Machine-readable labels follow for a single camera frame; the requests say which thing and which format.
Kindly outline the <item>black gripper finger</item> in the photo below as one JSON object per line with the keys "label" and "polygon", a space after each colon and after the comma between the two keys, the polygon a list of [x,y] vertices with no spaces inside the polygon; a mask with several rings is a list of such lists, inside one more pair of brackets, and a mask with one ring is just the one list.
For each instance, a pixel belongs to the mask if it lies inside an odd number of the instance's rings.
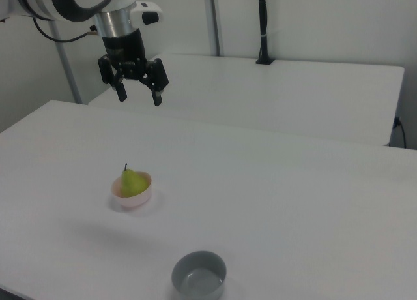
{"label": "black gripper finger", "polygon": [[158,107],[162,103],[162,93],[169,84],[164,64],[160,58],[141,63],[142,74],[140,82],[151,90],[154,105]]}
{"label": "black gripper finger", "polygon": [[110,85],[117,93],[120,102],[124,102],[127,99],[126,89],[123,84],[123,75],[118,70],[113,71],[110,58],[107,55],[103,55],[98,60],[98,66],[100,74],[104,84]]}

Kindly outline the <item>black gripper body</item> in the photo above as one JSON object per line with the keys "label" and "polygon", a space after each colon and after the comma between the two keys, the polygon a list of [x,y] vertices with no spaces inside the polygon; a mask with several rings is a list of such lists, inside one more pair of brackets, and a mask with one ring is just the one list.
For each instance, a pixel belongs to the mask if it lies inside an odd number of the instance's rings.
{"label": "black gripper body", "polygon": [[102,38],[111,66],[129,80],[142,80],[146,57],[141,32],[136,29],[122,37]]}

